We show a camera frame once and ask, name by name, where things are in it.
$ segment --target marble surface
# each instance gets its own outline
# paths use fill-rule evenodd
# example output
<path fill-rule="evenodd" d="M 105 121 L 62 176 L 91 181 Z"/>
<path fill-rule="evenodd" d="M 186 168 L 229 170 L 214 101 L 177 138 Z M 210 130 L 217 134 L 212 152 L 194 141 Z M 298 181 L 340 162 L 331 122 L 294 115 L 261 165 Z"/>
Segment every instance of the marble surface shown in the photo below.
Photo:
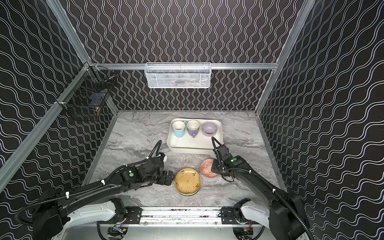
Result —
<path fill-rule="evenodd" d="M 158 140 L 168 159 L 164 170 L 174 173 L 184 168 L 200 172 L 200 164 L 214 155 L 170 152 L 167 137 L 174 118 L 216 119 L 223 125 L 224 144 L 233 156 L 240 155 L 263 177 L 278 186 L 253 112 L 119 112 L 108 143 L 90 182 L 107 177 L 124 163 L 143 160 Z M 208 179 L 202 174 L 200 190 L 192 196 L 181 195 L 174 187 L 154 184 L 150 187 L 119 194 L 125 205 L 138 206 L 233 206 L 234 203 L 258 197 L 240 181 L 224 181 L 221 176 Z"/>

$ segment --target black and white wavy wallpaper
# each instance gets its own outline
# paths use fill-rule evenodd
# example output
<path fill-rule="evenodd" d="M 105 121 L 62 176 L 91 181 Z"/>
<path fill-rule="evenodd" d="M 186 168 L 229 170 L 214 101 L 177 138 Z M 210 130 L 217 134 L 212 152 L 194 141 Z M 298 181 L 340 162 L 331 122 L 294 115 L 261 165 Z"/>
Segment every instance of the black and white wavy wallpaper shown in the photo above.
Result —
<path fill-rule="evenodd" d="M 319 240 L 384 239 L 384 1 L 317 0 L 262 110 Z"/>
<path fill-rule="evenodd" d="M 45 0 L 0 1 L 0 166 L 82 63 Z"/>
<path fill-rule="evenodd" d="M 303 0 L 60 2 L 95 63 L 271 63 Z"/>
<path fill-rule="evenodd" d="M 50 188 L 80 187 L 112 119 L 77 122 L 63 111 L 0 194 L 0 239 L 32 239 L 32 228 L 14 214 Z"/>
<path fill-rule="evenodd" d="M 82 67 L 45 0 L 0 1 L 0 164 Z M 112 114 L 75 122 L 62 112 L 0 193 L 0 239 L 32 239 L 14 214 L 48 188 L 83 182 Z"/>
<path fill-rule="evenodd" d="M 116 71 L 120 110 L 255 110 L 271 70 L 213 70 L 210 88 L 149 88 L 144 71 Z"/>

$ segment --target blue mug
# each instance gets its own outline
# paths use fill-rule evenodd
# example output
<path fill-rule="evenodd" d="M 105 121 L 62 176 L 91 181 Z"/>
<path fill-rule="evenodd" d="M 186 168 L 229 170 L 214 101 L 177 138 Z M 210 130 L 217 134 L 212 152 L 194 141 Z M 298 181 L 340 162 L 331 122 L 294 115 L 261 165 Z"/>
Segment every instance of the blue mug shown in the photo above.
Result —
<path fill-rule="evenodd" d="M 185 126 L 187 125 L 187 121 L 176 121 L 172 124 L 173 133 L 176 137 L 182 137 L 185 133 Z"/>

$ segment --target white mesh basket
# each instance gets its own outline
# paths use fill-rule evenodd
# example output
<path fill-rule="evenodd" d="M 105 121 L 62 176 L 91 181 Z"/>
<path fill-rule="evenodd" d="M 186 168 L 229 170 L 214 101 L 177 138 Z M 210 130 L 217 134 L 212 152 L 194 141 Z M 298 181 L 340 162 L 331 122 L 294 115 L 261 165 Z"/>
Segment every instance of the white mesh basket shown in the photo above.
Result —
<path fill-rule="evenodd" d="M 150 88 L 209 88 L 211 63 L 146 63 Z"/>

